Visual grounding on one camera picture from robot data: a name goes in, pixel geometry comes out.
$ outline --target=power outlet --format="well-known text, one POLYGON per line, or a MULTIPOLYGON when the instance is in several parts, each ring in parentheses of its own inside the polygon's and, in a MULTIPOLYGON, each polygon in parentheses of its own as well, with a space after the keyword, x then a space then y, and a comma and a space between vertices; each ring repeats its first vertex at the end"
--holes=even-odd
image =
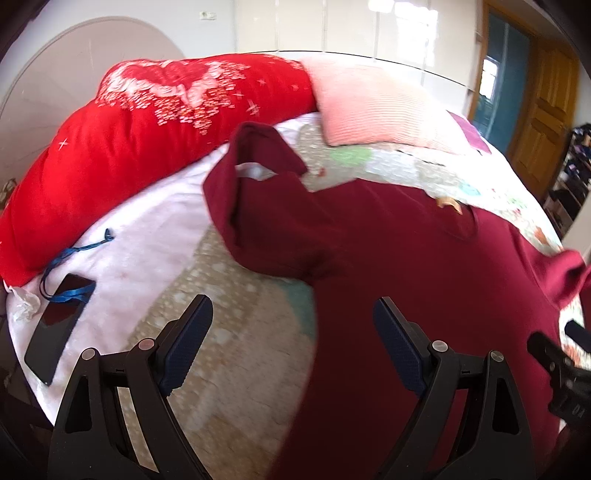
POLYGON ((215 20, 216 18, 215 12, 199 12, 199 20, 215 20))

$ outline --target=dark red shirt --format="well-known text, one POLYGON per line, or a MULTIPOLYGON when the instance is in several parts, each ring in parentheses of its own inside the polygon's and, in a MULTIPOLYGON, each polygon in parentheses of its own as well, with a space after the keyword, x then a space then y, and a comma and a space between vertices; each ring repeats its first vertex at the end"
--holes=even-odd
MULTIPOLYGON (((580 290, 576 252, 539 253, 493 213, 439 208, 420 189, 354 180, 311 193, 306 166, 271 127, 243 124, 204 184, 213 223, 238 263, 314 289, 317 350, 309 384, 269 478, 374 477, 417 402, 375 331, 390 296, 407 320, 456 352, 501 351, 525 405, 538 465, 554 447, 549 377, 528 354, 536 330, 559 343, 558 315, 580 290), (277 175, 237 178, 257 162, 277 175)), ((453 443, 455 402, 435 462, 453 443)))

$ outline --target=floral bedspread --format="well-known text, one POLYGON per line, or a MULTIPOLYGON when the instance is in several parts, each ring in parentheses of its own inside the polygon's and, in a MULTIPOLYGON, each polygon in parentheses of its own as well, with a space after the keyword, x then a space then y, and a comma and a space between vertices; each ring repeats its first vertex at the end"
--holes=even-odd
MULTIPOLYGON (((541 252, 561 249, 549 220, 502 155, 458 157, 397 144, 328 147, 319 120, 299 133, 295 149, 309 168, 303 183, 328 188, 356 177, 414 186, 433 197, 451 196, 516 225, 541 252)), ((265 476, 296 413, 312 365, 316 319, 311 288, 302 282, 248 271, 228 254, 210 227, 193 262, 152 305, 129 340, 156 337, 193 297, 208 295, 215 315, 182 388, 170 404, 211 476, 250 480, 265 476)), ((579 299, 560 316, 563 348, 586 368, 587 355, 564 336, 570 319, 582 323, 579 299)), ((152 466, 127 390, 122 405, 139 461, 152 466)))

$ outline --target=shirt sleeve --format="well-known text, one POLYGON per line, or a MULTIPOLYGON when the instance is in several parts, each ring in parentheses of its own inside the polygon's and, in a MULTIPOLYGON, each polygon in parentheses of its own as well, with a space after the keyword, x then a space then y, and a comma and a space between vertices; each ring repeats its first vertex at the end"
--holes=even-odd
POLYGON ((514 229, 516 246, 525 264, 529 265, 540 289, 549 302, 561 310, 583 289, 591 287, 589 267, 575 250, 565 250, 552 257, 538 252, 514 229))
POLYGON ((337 263, 342 232, 302 185, 306 171, 274 128, 250 123, 235 132, 203 191, 212 221, 240 265, 310 282, 337 263), (243 163, 258 163, 275 175, 239 177, 236 166, 243 163))

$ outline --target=bedspread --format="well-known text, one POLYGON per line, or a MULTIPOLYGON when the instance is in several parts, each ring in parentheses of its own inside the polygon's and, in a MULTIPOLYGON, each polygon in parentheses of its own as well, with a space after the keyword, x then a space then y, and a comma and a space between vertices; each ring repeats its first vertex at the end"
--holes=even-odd
MULTIPOLYGON (((284 122, 278 130, 306 162, 303 182, 310 190, 356 177, 415 186, 433 197, 452 196, 496 213, 546 254, 561 248, 540 205, 494 147, 492 155, 474 151, 462 157, 386 143, 328 147, 318 114, 284 122)), ((94 346, 101 353, 130 348, 155 337, 195 295, 208 295, 215 304, 212 328, 170 404, 212 477, 255 479, 265 475, 296 412, 313 360, 316 324, 310 287, 240 267, 211 226, 201 185, 225 148, 106 215, 77 245, 95 241, 107 227, 115 241, 73 256, 52 273, 49 290, 68 272, 97 279, 97 289, 50 387, 22 361, 41 312, 30 320, 19 318, 23 302, 14 293, 7 306, 23 370, 54 421, 84 348, 94 346)), ((38 283, 36 278, 25 290, 37 292, 38 283)), ((578 299, 561 313, 561 340, 577 363, 591 368, 589 357, 564 336, 564 325, 573 318, 583 321, 578 299)), ((127 391, 121 394, 138 458, 150 465, 131 399, 127 391)))

